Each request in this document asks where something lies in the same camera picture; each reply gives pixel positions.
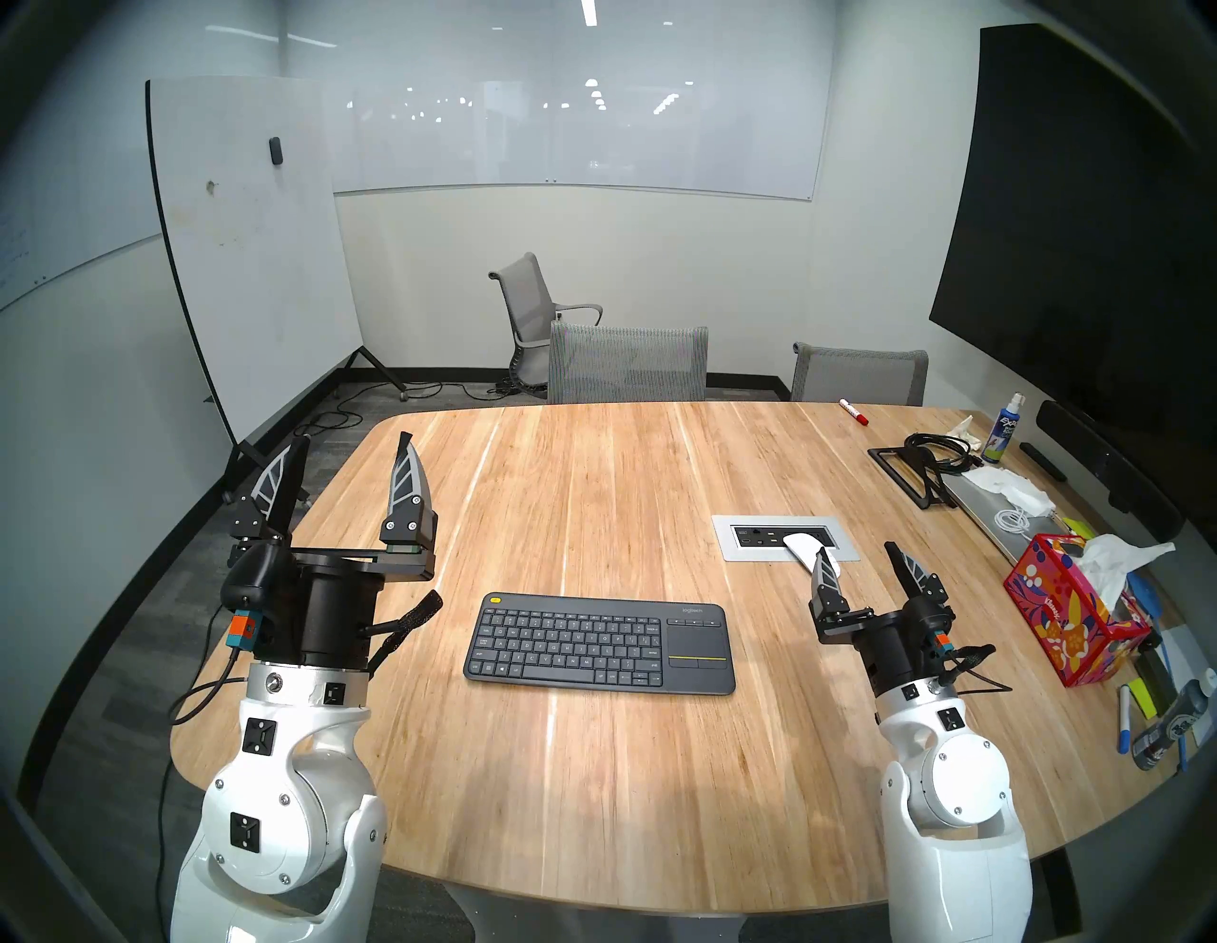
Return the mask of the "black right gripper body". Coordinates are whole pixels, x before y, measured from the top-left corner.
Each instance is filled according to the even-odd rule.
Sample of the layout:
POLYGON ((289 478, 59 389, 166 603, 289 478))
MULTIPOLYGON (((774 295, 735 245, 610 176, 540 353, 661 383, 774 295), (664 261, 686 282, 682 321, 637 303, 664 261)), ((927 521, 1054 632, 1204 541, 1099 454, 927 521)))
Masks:
POLYGON ((880 698, 918 680, 940 677, 954 656, 949 632, 957 614, 944 602, 914 597, 890 613, 852 611, 841 597, 813 599, 813 623, 824 645, 859 653, 873 695, 880 698))

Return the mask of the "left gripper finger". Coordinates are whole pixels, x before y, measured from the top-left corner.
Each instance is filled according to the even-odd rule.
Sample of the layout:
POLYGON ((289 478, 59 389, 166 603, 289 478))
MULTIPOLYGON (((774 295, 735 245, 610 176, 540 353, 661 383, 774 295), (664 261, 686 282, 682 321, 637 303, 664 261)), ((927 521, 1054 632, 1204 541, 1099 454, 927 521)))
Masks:
POLYGON ((389 552, 434 550, 438 515, 410 432, 402 432, 389 472, 388 505, 380 539, 389 552))
POLYGON ((291 522, 302 493, 309 445, 309 437, 293 437, 260 471, 252 490, 234 501, 229 534, 235 548, 251 548, 257 541, 291 545, 291 522))

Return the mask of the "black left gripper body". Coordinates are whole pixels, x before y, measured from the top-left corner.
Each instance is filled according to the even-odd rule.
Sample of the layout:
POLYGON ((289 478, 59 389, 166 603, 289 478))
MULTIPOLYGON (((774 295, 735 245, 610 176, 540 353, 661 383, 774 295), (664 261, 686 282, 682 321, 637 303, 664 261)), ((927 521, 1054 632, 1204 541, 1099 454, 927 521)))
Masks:
POLYGON ((387 582, 428 582, 434 551, 232 546, 221 607, 232 613, 225 642, 264 663, 376 670, 438 613, 431 590, 404 616, 376 622, 387 582))

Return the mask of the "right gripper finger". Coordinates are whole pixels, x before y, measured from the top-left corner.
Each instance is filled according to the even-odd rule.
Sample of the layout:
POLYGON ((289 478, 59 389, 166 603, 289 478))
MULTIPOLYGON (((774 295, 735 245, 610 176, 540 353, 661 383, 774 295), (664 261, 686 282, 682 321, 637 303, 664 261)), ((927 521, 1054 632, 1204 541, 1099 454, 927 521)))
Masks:
POLYGON ((885 543, 892 569, 908 599, 926 597, 933 604, 946 604, 948 595, 936 573, 926 569, 894 541, 885 543))
POLYGON ((839 574, 828 548, 820 546, 814 555, 812 580, 811 611, 813 618, 843 618, 848 614, 849 606, 841 594, 839 574))

